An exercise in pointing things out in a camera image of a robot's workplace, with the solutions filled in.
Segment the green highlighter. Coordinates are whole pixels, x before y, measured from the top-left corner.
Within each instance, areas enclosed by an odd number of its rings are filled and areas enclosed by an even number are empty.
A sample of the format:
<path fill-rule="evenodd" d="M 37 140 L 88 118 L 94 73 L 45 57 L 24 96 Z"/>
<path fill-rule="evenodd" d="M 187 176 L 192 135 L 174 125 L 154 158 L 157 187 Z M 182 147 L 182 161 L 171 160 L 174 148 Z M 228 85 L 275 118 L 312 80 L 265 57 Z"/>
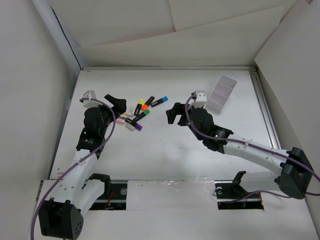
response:
<path fill-rule="evenodd" d="M 142 118 L 146 117 L 148 114 L 150 113 L 149 109 L 146 109 L 145 111 L 141 112 L 138 116 L 136 116 L 133 121 L 137 122 L 139 120 L 141 120 Z"/>

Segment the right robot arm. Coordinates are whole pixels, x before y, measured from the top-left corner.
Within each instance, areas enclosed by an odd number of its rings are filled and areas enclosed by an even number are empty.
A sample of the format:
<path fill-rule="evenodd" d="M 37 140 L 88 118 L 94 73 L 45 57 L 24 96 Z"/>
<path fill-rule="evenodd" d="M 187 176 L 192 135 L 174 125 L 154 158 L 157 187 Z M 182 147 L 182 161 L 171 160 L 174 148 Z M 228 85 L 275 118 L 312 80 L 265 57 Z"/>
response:
<path fill-rule="evenodd" d="M 213 152 L 235 156 L 262 166 L 274 174 L 274 182 L 287 197 L 303 199 L 315 172 L 304 151 L 273 149 L 237 136 L 233 131 L 214 123 L 206 109 L 177 102 L 166 111 L 167 122 L 172 125 L 180 116 L 178 125 L 187 126 L 197 140 Z"/>

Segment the blue highlighter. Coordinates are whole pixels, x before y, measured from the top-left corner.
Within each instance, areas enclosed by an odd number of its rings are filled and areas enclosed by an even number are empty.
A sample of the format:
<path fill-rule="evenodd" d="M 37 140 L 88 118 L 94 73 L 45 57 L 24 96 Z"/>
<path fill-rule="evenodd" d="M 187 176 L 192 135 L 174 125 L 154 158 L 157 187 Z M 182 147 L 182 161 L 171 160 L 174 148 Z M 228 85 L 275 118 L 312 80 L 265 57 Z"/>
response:
<path fill-rule="evenodd" d="M 168 100 L 168 97 L 167 97 L 167 96 L 162 97 L 162 98 L 160 98 L 160 99 L 158 99 L 158 100 L 156 100 L 156 101 L 152 102 L 152 103 L 150 104 L 150 106 L 151 106 L 151 107 L 156 107 L 156 106 L 158 106 L 158 105 L 160 105 L 160 104 L 162 104 L 162 103 L 166 102 L 167 100 Z"/>

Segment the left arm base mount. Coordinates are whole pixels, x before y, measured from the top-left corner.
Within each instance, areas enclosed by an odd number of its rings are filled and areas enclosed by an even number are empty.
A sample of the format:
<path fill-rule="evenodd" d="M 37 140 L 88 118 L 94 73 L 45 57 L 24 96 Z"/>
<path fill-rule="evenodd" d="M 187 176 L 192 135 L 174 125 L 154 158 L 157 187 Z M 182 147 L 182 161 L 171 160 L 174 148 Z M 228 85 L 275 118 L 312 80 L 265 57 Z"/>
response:
<path fill-rule="evenodd" d="M 104 193 L 95 200 L 91 211 L 124 211 L 127 208 L 127 180 L 111 180 L 109 175 L 93 173 L 89 180 L 99 180 L 104 183 Z"/>

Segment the purple highlighter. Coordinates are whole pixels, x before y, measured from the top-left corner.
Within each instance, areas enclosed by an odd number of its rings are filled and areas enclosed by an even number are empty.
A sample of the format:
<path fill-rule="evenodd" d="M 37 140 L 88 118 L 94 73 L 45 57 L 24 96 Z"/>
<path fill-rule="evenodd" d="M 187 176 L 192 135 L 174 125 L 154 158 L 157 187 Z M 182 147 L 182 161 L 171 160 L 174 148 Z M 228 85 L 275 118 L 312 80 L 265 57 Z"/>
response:
<path fill-rule="evenodd" d="M 134 127 L 135 129 L 137 129 L 138 131 L 142 130 L 142 126 L 140 124 L 138 124 L 136 121 L 130 119 L 130 118 L 126 118 L 125 121 L 131 125 L 132 127 Z"/>

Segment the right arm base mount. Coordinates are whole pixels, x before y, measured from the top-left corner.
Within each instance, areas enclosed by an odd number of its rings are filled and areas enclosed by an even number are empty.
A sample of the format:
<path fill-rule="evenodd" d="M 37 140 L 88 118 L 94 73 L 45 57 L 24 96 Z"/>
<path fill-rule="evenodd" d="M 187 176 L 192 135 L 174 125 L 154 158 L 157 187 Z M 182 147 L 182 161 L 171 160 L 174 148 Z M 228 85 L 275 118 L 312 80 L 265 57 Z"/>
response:
<path fill-rule="evenodd" d="M 246 171 L 239 171 L 232 180 L 215 180 L 212 193 L 219 210 L 264 210 L 261 194 L 246 191 L 241 185 Z"/>

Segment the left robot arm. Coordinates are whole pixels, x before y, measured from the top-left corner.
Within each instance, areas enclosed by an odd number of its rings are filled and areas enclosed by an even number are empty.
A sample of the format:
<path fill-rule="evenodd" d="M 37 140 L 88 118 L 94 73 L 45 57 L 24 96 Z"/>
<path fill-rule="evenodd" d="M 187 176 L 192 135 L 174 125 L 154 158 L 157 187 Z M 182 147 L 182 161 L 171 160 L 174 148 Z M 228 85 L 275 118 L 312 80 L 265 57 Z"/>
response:
<path fill-rule="evenodd" d="M 110 176 L 90 171 L 110 139 L 106 135 L 108 127 L 115 128 L 117 118 L 127 110 L 127 101 L 109 94 L 104 98 L 111 106 L 96 99 L 91 90 L 80 99 L 86 108 L 84 127 L 71 166 L 50 187 L 50 192 L 56 190 L 52 197 L 46 199 L 49 194 L 45 193 L 35 212 L 34 219 L 39 220 L 43 236 L 78 239 L 87 211 L 99 197 L 104 199 L 111 194 Z"/>

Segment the orange highlighter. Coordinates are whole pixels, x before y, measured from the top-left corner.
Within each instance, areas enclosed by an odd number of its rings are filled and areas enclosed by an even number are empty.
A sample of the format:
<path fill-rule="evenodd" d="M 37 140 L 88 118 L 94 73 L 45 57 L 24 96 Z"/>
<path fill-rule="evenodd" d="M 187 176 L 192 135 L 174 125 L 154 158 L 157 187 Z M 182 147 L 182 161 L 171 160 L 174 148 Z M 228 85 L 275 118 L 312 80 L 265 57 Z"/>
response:
<path fill-rule="evenodd" d="M 154 101 L 155 97 L 151 96 L 145 103 L 144 105 L 141 107 L 141 110 L 145 111 L 148 109 L 148 107 L 151 105 L 151 103 Z"/>

